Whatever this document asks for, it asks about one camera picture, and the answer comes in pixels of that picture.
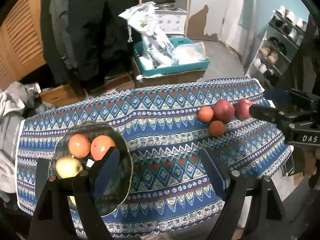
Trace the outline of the right hand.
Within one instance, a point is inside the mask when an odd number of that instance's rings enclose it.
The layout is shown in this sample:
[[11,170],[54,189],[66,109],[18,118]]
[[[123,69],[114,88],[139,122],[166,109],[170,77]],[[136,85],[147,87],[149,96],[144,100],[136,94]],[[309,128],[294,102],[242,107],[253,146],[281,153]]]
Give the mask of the right hand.
[[305,149],[305,169],[304,176],[311,177],[317,172],[316,162],[319,160],[319,148]]

